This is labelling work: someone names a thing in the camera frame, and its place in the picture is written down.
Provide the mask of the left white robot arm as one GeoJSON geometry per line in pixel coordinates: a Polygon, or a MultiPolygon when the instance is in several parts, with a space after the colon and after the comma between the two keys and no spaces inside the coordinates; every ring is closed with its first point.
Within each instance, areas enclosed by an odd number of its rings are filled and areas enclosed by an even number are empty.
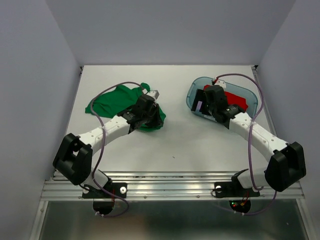
{"type": "Polygon", "coordinates": [[[92,158],[97,152],[103,153],[107,144],[142,125],[152,128],[163,125],[158,97],[158,91],[149,91],[101,126],[80,135],[67,134],[53,160],[53,167],[73,185],[86,187],[88,192],[95,191],[102,198],[125,198],[126,188],[113,186],[110,177],[92,166],[92,158]]]}

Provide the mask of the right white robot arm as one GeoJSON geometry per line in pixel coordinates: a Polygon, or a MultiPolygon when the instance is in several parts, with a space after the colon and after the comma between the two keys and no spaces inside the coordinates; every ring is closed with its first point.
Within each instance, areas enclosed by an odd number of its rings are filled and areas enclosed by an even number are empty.
{"type": "Polygon", "coordinates": [[[283,192],[306,176],[305,154],[298,142],[288,143],[257,124],[237,104],[229,104],[224,89],[219,85],[208,85],[197,89],[191,111],[215,121],[238,134],[267,160],[265,168],[244,169],[220,184],[218,198],[238,197],[247,190],[259,191],[271,187],[283,192]]]}

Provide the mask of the green t shirt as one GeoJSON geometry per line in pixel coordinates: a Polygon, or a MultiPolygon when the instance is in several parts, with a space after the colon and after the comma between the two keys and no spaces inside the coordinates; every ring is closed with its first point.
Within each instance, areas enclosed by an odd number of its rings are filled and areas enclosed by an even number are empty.
{"type": "MultiPolygon", "coordinates": [[[[140,84],[148,92],[151,90],[151,87],[142,82],[140,84]]],[[[103,118],[113,118],[120,111],[134,105],[137,102],[139,96],[142,95],[142,90],[140,87],[129,88],[126,85],[119,85],[114,90],[108,91],[101,96],[99,96],[93,103],[93,110],[103,118]]],[[[84,112],[86,114],[92,114],[90,102],[85,108],[84,112]]],[[[139,130],[144,132],[152,132],[160,130],[165,122],[166,114],[159,108],[159,115],[163,124],[156,127],[150,127],[143,124],[139,130]]]]}

